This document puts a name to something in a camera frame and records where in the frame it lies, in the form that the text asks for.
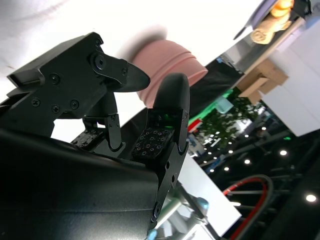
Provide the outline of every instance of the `pink cup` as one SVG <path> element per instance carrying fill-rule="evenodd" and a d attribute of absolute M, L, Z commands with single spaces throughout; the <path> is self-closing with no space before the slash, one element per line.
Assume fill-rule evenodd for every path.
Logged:
<path fill-rule="evenodd" d="M 152 108 L 162 79 L 168 74 L 183 73 L 192 86 L 208 72 L 187 49 L 168 40 L 148 44 L 136 55 L 133 64 L 150 77 L 150 85 L 137 93 L 148 108 Z"/>

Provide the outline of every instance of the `white wall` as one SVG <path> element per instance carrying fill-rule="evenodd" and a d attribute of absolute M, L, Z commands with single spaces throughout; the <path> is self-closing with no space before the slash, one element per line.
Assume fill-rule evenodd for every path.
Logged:
<path fill-rule="evenodd" d="M 297 136 L 320 129 L 320 21 L 270 58 L 289 78 L 263 101 Z"/>
<path fill-rule="evenodd" d="M 241 217 L 238 210 L 188 154 L 185 156 L 178 180 L 189 194 L 209 202 L 207 218 L 219 236 L 225 234 Z M 190 216 L 190 211 L 185 207 L 180 208 L 179 213 L 186 217 Z M 204 231 L 199 231 L 194 239 L 209 240 L 210 238 Z"/>

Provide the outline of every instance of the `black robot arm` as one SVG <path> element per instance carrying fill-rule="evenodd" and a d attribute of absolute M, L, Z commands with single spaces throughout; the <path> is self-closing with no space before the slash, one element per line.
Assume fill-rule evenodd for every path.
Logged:
<path fill-rule="evenodd" d="M 0 104 L 0 230 L 9 239 L 144 239 L 176 185 L 188 150 L 187 77 L 162 81 L 120 159 L 114 92 L 150 79 L 102 43 L 94 32 L 63 42 L 8 77 L 16 89 Z M 71 144 L 50 138 L 54 120 L 81 118 L 85 131 Z"/>

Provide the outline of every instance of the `cardboard box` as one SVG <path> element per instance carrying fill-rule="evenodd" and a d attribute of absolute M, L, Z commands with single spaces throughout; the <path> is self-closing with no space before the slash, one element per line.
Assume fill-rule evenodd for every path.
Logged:
<path fill-rule="evenodd" d="M 246 74 L 236 87 L 242 92 L 240 98 L 248 98 L 255 105 L 262 98 L 260 92 L 267 94 L 287 79 L 288 76 L 281 69 L 266 59 Z"/>

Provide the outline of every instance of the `white panel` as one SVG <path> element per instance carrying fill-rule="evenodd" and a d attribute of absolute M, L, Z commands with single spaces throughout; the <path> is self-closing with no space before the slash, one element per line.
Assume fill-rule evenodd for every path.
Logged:
<path fill-rule="evenodd" d="M 307 29 L 290 49 L 319 75 L 320 82 L 320 21 Z"/>
<path fill-rule="evenodd" d="M 185 157 L 178 180 L 189 194 L 209 202 L 208 220 L 219 236 L 241 217 L 238 210 L 189 154 Z"/>
<path fill-rule="evenodd" d="M 9 80 L 0 80 L 0 103 L 6 100 L 7 93 L 11 92 L 16 87 Z"/>
<path fill-rule="evenodd" d="M 306 65 L 291 47 L 282 53 L 275 52 L 271 59 L 289 76 L 282 86 L 320 122 L 320 76 Z"/>
<path fill-rule="evenodd" d="M 282 86 L 277 86 L 263 96 L 262 100 L 296 136 L 320 128 L 320 122 L 309 113 L 306 106 Z"/>

